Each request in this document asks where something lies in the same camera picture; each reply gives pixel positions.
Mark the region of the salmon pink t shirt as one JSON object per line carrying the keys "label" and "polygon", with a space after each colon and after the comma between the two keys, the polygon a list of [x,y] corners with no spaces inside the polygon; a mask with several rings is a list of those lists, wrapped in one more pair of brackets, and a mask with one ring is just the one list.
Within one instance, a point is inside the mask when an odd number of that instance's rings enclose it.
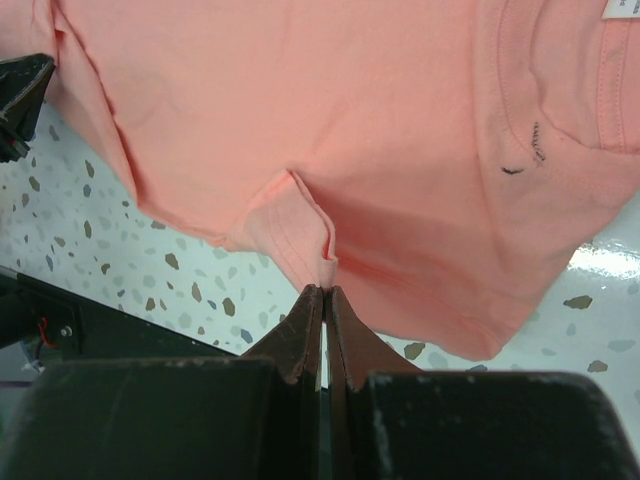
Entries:
{"label": "salmon pink t shirt", "polygon": [[66,122],[154,219],[497,355],[639,188],[623,1],[5,1]]}

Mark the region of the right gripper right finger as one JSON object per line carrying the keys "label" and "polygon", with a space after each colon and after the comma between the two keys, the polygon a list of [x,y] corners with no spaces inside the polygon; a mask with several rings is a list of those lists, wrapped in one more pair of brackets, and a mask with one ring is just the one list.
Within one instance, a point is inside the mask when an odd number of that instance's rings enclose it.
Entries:
{"label": "right gripper right finger", "polygon": [[325,324],[331,381],[344,383],[348,390],[361,390],[370,373],[420,372],[359,319],[339,286],[326,292]]}

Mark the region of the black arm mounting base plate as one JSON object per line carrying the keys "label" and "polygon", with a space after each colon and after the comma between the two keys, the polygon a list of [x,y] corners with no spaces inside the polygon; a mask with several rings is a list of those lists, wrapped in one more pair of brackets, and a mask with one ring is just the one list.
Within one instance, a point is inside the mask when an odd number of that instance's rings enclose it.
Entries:
{"label": "black arm mounting base plate", "polygon": [[229,357],[216,346],[1,268],[1,346],[37,340],[72,359]]}

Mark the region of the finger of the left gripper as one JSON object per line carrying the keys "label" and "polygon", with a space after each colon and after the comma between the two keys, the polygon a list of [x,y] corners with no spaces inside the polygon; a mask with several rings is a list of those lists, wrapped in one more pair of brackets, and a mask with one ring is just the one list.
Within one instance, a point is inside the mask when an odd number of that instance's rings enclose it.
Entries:
{"label": "finger of the left gripper", "polygon": [[2,163],[27,155],[54,71],[54,59],[43,53],[1,62]]}

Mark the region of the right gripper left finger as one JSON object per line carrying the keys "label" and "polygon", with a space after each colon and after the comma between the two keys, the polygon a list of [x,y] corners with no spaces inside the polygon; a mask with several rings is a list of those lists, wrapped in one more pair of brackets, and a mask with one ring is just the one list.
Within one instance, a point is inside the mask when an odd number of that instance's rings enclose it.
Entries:
{"label": "right gripper left finger", "polygon": [[323,290],[307,285],[285,318],[241,358],[270,360],[285,383],[297,385],[305,380],[319,388],[323,308]]}

